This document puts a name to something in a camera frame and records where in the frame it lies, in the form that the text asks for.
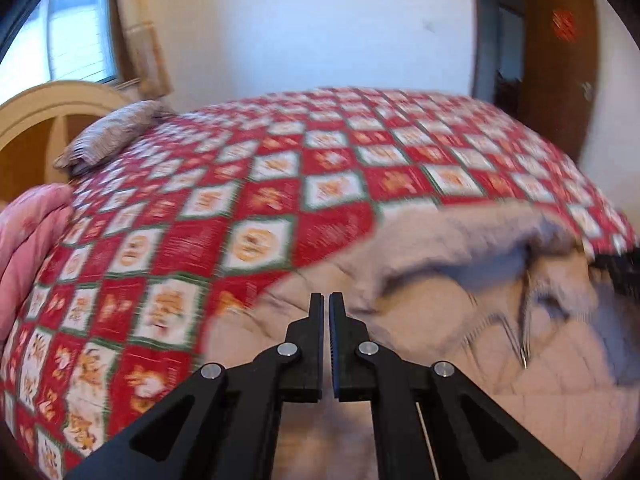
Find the light grey puffer jacket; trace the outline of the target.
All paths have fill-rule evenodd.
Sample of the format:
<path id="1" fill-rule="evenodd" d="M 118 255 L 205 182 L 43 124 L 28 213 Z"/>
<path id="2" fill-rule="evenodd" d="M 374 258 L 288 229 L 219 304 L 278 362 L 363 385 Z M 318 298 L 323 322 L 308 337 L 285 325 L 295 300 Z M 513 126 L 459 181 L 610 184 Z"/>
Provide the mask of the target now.
<path id="1" fill-rule="evenodd" d="M 250 362 L 341 292 L 372 339 L 422 365 L 447 360 L 584 479 L 602 479 L 639 429 L 639 309 L 589 269 L 572 228 L 526 203 L 407 209 L 295 270 L 242 307 L 224 300 L 201 352 Z"/>

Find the red patchwork bear quilt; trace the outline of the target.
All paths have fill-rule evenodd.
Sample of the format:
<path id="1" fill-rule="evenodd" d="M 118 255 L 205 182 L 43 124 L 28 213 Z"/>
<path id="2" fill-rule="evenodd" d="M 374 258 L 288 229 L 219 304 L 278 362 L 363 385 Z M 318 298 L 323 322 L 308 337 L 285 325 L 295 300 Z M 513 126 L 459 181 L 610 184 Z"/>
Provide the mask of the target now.
<path id="1" fill-rule="evenodd" d="M 636 240 L 551 142 L 466 96 L 268 94 L 176 115 L 77 179 L 2 348 L 1 413 L 59 479 L 204 363 L 206 323 L 407 209 L 526 203 L 588 258 Z"/>

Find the folded pink blanket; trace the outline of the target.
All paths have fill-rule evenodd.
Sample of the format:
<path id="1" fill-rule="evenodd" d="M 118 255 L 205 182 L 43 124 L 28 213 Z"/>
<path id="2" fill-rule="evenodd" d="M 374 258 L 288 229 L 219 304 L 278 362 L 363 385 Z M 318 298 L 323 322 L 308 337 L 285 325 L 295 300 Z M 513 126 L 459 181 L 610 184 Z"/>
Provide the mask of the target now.
<path id="1" fill-rule="evenodd" d="M 73 217 L 73 188 L 30 188 L 1 211 L 1 343 L 9 336 L 48 252 Z"/>

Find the striped grey pillow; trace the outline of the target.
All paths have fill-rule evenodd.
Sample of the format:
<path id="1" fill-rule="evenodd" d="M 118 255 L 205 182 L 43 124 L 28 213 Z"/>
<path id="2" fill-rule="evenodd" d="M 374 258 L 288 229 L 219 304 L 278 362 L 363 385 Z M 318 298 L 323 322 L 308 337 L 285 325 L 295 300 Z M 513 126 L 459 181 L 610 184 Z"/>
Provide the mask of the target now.
<path id="1" fill-rule="evenodd" d="M 174 116 L 175 112 L 163 101 L 128 104 L 82 130 L 55 159 L 53 167 L 70 177 L 80 176 L 108 162 L 149 128 Z"/>

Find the cream wooden headboard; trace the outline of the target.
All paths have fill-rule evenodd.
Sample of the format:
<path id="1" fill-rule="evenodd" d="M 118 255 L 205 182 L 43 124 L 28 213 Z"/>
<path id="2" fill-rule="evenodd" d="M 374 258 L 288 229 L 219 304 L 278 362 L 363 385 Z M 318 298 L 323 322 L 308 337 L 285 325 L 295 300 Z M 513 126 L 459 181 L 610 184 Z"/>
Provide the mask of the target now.
<path id="1" fill-rule="evenodd" d="M 34 186 L 65 183 L 53 167 L 82 130 L 132 102 L 130 96 L 87 81 L 40 84 L 1 105 L 1 201 L 12 202 Z"/>

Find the brown wooden door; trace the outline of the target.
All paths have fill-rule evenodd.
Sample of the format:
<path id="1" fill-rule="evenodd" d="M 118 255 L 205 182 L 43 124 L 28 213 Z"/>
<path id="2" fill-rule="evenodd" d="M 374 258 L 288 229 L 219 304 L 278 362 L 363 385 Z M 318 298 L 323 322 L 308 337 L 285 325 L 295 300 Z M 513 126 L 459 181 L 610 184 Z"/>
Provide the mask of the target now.
<path id="1" fill-rule="evenodd" d="M 559 40 L 552 11 L 574 13 L 577 38 Z M 578 161 L 584 148 L 593 101 L 582 96 L 590 81 L 596 93 L 599 24 L 596 0 L 527 0 L 524 74 L 518 120 Z"/>

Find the red double happiness decoration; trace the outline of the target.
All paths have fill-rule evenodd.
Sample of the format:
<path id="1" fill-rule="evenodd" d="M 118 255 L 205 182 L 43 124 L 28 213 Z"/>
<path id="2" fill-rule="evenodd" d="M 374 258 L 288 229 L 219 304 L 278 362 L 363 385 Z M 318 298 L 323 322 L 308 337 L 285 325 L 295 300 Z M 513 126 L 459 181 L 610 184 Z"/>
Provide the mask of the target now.
<path id="1" fill-rule="evenodd" d="M 577 38 L 577 27 L 574 13 L 569 10 L 552 11 L 552 29 L 559 40 L 572 44 Z"/>

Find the yellow right curtain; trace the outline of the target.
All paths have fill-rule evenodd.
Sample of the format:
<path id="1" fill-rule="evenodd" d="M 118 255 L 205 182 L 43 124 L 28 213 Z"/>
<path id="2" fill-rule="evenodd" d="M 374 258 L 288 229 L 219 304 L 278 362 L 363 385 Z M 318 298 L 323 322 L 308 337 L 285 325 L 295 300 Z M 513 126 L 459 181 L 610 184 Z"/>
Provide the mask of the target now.
<path id="1" fill-rule="evenodd" d="M 143 99 L 160 99 L 174 91 L 148 0 L 117 0 L 130 61 Z"/>

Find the window with metal frame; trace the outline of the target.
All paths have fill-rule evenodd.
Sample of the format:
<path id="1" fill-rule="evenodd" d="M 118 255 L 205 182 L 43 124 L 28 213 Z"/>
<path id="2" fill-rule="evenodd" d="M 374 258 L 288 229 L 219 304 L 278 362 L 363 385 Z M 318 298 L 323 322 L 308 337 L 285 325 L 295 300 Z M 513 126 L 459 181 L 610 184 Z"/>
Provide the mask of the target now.
<path id="1" fill-rule="evenodd" d="M 119 80 L 114 0 L 41 0 L 1 61 L 1 101 L 40 84 Z"/>

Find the dark brown door frame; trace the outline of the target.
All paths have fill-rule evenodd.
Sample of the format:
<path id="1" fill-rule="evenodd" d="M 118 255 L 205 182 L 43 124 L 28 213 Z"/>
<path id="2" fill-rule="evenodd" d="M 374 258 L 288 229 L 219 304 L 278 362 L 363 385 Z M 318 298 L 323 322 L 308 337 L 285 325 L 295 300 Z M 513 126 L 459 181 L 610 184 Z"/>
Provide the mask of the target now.
<path id="1" fill-rule="evenodd" d="M 472 96 L 511 116 L 524 74 L 526 0 L 476 0 Z"/>

